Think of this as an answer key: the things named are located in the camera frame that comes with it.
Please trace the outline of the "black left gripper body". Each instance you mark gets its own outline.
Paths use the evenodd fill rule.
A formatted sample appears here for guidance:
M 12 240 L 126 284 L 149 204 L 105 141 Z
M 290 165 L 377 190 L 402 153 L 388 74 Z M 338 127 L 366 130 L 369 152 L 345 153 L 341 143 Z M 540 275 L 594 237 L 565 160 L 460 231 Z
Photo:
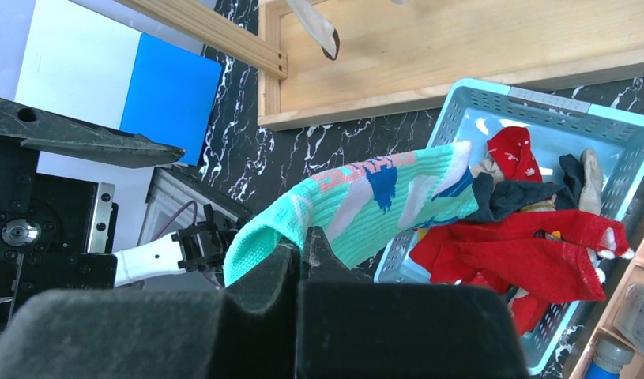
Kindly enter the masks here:
M 0 137 L 0 332 L 50 289 L 111 289 L 115 187 L 37 171 L 39 152 Z

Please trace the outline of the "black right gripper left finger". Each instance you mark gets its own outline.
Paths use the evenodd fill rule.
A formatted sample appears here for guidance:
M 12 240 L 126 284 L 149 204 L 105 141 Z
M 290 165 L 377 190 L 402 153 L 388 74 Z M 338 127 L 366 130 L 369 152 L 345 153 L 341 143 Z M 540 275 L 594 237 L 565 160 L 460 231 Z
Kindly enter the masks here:
M 291 378 L 299 254 L 222 290 L 51 290 L 0 335 L 0 378 Z

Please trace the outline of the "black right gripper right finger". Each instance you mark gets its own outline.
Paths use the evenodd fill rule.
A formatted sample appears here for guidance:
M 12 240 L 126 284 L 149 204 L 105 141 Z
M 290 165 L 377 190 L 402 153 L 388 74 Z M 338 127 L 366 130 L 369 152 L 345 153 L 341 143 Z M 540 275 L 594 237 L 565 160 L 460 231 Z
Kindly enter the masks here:
M 485 287 L 375 284 L 348 270 L 320 227 L 298 289 L 301 378 L 526 378 L 504 301 Z

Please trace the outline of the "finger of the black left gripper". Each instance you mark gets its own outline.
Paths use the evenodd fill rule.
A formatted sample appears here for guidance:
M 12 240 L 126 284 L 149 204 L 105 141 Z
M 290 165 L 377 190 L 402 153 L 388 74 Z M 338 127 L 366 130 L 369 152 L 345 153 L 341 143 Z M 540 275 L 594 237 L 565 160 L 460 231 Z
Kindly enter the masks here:
M 130 169 L 179 161 L 184 150 L 0 98 L 0 142 Z

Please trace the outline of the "mint green patterned sock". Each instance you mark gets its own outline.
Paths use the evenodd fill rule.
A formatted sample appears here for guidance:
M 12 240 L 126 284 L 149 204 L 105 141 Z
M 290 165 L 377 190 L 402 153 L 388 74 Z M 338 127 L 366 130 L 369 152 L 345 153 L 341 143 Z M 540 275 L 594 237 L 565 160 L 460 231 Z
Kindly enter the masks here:
M 304 179 L 239 230 L 224 259 L 225 285 L 265 260 L 282 238 L 302 249 L 311 227 L 323 229 L 336 257 L 355 268 L 403 231 L 464 219 L 478 209 L 472 147 L 460 141 L 380 156 Z

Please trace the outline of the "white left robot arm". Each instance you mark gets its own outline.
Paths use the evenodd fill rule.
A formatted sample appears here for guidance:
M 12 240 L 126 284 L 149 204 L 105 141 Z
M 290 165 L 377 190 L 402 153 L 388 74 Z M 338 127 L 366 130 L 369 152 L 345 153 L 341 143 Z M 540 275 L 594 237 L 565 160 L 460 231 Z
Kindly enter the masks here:
M 41 152 L 129 169 L 171 163 L 180 148 L 0 98 L 0 331 L 51 289 L 112 289 L 158 276 L 218 270 L 244 221 L 211 205 L 188 227 L 162 227 L 114 250 L 119 207 L 106 182 L 41 174 Z

